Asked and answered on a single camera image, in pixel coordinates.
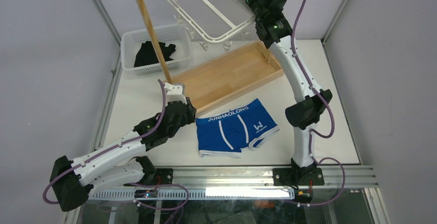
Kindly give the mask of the white plastic clip hanger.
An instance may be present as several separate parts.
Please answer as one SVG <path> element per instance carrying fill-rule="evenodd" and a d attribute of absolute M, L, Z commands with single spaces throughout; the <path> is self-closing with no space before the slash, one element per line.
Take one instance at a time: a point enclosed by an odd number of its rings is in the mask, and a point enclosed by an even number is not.
<path fill-rule="evenodd" d="M 186 27 L 191 40 L 201 47 L 223 44 L 228 48 L 237 37 L 246 40 L 256 17 L 246 0 L 165 0 L 175 11 L 177 22 Z"/>

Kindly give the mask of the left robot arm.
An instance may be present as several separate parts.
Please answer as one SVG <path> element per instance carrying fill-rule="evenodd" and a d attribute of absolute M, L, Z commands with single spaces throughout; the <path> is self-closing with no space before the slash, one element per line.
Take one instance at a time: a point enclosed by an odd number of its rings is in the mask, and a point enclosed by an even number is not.
<path fill-rule="evenodd" d="M 161 112 L 139 122 L 118 141 L 74 159 L 57 158 L 43 200 L 68 212 L 94 193 L 114 186 L 151 185 L 156 169 L 147 152 L 165 144 L 195 118 L 196 108 L 188 97 L 169 101 Z"/>

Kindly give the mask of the blue boxer underwear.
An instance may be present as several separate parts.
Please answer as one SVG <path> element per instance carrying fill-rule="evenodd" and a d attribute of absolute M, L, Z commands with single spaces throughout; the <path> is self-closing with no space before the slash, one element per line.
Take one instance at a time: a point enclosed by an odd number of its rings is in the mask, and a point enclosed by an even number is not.
<path fill-rule="evenodd" d="M 214 116 L 195 120 L 201 157 L 240 158 L 255 151 L 280 130 L 259 99 Z"/>

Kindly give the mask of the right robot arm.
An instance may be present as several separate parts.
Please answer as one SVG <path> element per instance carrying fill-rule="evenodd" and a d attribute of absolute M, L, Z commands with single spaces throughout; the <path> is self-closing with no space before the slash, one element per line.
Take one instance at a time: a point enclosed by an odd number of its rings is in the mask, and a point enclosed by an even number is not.
<path fill-rule="evenodd" d="M 298 52 L 295 38 L 296 24 L 290 25 L 283 14 L 287 0 L 243 0 L 254 15 L 256 33 L 282 67 L 291 85 L 296 104 L 286 108 L 285 115 L 293 126 L 294 154 L 291 168 L 279 179 L 297 188 L 311 179 L 317 169 L 313 154 L 317 124 L 324 111 L 333 118 L 329 102 L 332 92 L 324 90 L 310 74 Z"/>

